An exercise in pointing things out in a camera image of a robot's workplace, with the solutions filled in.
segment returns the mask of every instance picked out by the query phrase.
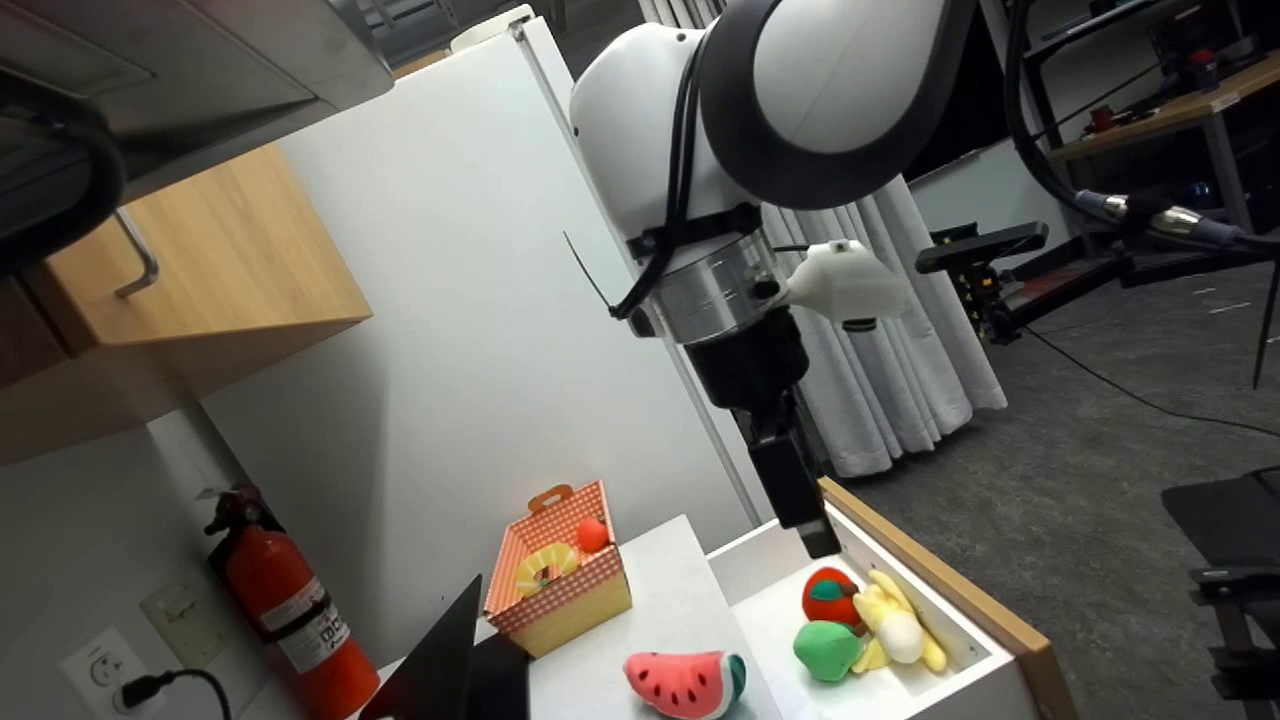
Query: cable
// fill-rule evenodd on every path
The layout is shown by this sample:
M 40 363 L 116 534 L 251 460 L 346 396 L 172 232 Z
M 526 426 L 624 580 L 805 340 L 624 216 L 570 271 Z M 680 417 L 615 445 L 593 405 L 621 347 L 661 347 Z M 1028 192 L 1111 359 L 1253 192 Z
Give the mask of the cable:
M 5 234 L 5 271 L 102 229 L 119 206 L 128 186 L 128 160 L 98 109 L 55 97 L 19 76 L 0 76 L 0 123 L 9 129 L 12 121 L 19 121 L 19 129 L 36 129 L 52 143 L 79 146 L 91 179 L 74 206 Z
M 204 672 L 204 669 L 176 669 L 176 672 L 160 672 L 160 676 L 136 676 L 136 678 L 128 678 L 128 685 L 119 686 L 119 702 L 123 702 L 123 709 L 140 709 L 140 702 L 148 702 L 165 685 L 184 678 L 184 676 L 204 678 L 204 685 L 211 686 L 217 709 L 223 712 L 223 720 L 233 720 L 228 686 L 223 686 L 211 672 Z
M 694 165 L 698 165 L 699 64 L 705 64 L 705 42 L 694 47 L 689 68 L 680 76 L 680 90 L 677 90 L 665 232 L 689 225 L 689 192 L 694 192 Z M 565 232 L 565 245 L 570 245 L 571 259 L 575 259 L 575 267 L 590 277 L 590 282 L 606 299 L 609 315 L 634 319 L 641 313 L 641 302 L 651 297 L 651 289 L 665 281 L 665 271 L 677 259 L 677 239 L 665 234 L 665 232 L 651 232 L 651 239 L 657 239 L 651 255 L 647 255 L 647 264 L 641 267 L 641 281 L 634 282 L 634 291 L 621 302 L 606 299 L 606 289 L 598 282 L 598 277 L 590 271 L 590 264 L 575 253 L 571 234 Z
M 1212 425 L 1212 426 L 1236 426 L 1236 433 L 1256 433 L 1256 436 L 1278 436 L 1280 440 L 1280 426 L 1266 426 L 1266 425 L 1246 425 L 1246 421 L 1224 421 L 1224 417 L 1195 417 L 1195 413 L 1181 413 L 1181 409 L 1169 409 L 1169 405 L 1156 405 L 1133 387 L 1125 387 L 1119 378 L 1095 371 L 1092 363 L 1085 363 L 1082 357 L 1072 357 L 1067 347 L 1060 347 L 1055 340 L 1040 335 L 1037 329 L 1024 329 L 1028 335 L 1037 335 L 1047 350 L 1055 350 L 1060 359 L 1078 363 L 1085 376 L 1092 376 L 1095 385 L 1110 385 L 1111 390 L 1129 396 L 1133 405 L 1145 405 L 1160 417 L 1177 417 L 1177 421 L 1189 421 L 1189 425 Z
M 1195 245 L 1209 245 L 1212 253 L 1253 253 L 1262 259 L 1280 255 L 1280 234 L 1262 234 L 1262 232 L 1248 232 L 1242 225 L 1224 225 L 1224 219 L 1206 216 L 1184 205 L 1169 205 L 1160 216 L 1153 216 L 1153 232 L 1160 239 L 1195 239 Z
M 1078 192 L 1053 170 L 1047 154 L 1040 152 L 1037 136 L 1028 133 L 1024 117 L 1024 54 L 1028 54 L 1028 14 L 1034 0 L 1014 0 L 1007 6 L 1007 54 L 1005 54 L 1005 123 L 1014 136 L 1016 154 L 1028 165 L 1034 179 L 1060 198 L 1066 206 L 1082 212 L 1085 219 L 1105 219 L 1110 216 L 1085 206 Z

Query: toy watermelon slice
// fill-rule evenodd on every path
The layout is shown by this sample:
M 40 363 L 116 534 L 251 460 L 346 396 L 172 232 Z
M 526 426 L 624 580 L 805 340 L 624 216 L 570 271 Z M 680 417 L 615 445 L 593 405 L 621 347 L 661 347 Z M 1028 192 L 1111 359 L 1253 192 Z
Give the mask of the toy watermelon slice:
M 670 720 L 725 717 L 750 686 L 750 663 L 738 651 L 630 656 L 634 691 Z

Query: fire extinguisher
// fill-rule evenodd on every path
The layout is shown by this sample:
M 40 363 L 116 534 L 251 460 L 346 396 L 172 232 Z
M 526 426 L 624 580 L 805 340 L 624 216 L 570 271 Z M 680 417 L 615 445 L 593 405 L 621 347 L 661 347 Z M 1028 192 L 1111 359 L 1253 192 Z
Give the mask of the fire extinguisher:
M 359 712 L 382 686 L 378 669 L 278 514 L 243 493 L 222 493 L 204 530 L 228 530 L 207 565 L 257 636 L 294 669 L 310 717 Z

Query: electrical outlet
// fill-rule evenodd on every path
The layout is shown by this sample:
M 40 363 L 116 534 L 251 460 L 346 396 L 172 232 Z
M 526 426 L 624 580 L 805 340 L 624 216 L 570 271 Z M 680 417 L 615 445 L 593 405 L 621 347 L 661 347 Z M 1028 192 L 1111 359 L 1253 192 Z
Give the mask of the electrical outlet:
M 65 656 L 65 676 L 102 720 L 146 720 L 160 709 L 160 694 L 133 712 L 119 709 L 119 686 L 136 676 L 148 676 L 148 669 L 116 628 L 105 628 L 98 638 Z
M 211 594 L 198 580 L 158 586 L 146 614 L 189 669 L 207 669 L 228 642 Z

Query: black chair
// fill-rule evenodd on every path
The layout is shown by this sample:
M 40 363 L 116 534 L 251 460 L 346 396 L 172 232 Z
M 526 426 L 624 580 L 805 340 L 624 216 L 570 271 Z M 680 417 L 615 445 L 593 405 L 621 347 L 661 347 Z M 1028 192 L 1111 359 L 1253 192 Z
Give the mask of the black chair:
M 1248 720 L 1280 717 L 1280 467 L 1165 493 L 1169 514 L 1201 546 L 1194 594 L 1217 613 L 1217 691 Z

